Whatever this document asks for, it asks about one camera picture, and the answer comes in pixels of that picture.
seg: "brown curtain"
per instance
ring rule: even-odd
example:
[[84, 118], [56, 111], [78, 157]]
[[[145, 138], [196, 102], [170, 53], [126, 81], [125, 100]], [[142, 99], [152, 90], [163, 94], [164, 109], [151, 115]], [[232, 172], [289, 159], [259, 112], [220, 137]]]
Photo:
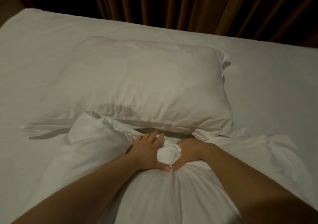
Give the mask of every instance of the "brown curtain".
[[318, 48], [318, 0], [97, 0], [104, 19]]

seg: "hand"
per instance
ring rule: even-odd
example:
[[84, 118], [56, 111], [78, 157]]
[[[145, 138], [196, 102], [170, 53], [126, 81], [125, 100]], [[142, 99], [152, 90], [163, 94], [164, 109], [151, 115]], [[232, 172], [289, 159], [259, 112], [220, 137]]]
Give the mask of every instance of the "hand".
[[152, 134], [137, 136], [128, 155], [137, 160], [138, 170], [158, 169], [170, 171], [170, 166], [157, 160], [157, 151], [162, 146], [164, 135], [156, 139], [157, 130]]
[[196, 138], [189, 138], [180, 140], [177, 143], [181, 148], [181, 156], [172, 166], [173, 171], [179, 170], [183, 165], [188, 162], [201, 160], [203, 153], [209, 143], [205, 143]]

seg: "mattress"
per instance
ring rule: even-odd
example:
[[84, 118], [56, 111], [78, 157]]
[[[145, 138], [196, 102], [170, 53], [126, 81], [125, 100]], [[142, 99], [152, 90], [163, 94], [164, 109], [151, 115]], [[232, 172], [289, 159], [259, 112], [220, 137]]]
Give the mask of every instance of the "mattress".
[[[318, 50], [25, 9], [0, 29], [0, 222], [24, 209], [62, 135], [28, 139], [19, 125], [88, 36], [214, 47], [230, 55], [225, 90], [234, 124], [251, 137], [286, 134], [318, 186]], [[313, 195], [318, 196], [318, 187]]]

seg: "forearm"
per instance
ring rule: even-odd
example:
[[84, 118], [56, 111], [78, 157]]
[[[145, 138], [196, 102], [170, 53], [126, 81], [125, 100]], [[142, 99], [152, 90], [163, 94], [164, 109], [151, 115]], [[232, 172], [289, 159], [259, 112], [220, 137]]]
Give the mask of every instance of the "forearm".
[[12, 224], [96, 223], [116, 192], [137, 171], [134, 158], [121, 156], [52, 194]]
[[221, 148], [210, 144], [202, 155], [246, 223], [317, 222], [316, 210]]

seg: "white bed sheet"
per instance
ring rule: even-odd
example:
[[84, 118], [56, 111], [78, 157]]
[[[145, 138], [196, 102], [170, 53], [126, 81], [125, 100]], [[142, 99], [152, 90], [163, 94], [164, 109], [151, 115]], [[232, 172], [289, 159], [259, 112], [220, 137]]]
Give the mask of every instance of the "white bed sheet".
[[[214, 47], [230, 55], [234, 123], [252, 136], [289, 135], [318, 186], [318, 50], [26, 9], [0, 30], [0, 222], [21, 214], [61, 136], [29, 140], [28, 121], [67, 57], [88, 36]], [[318, 187], [313, 195], [317, 196]]]

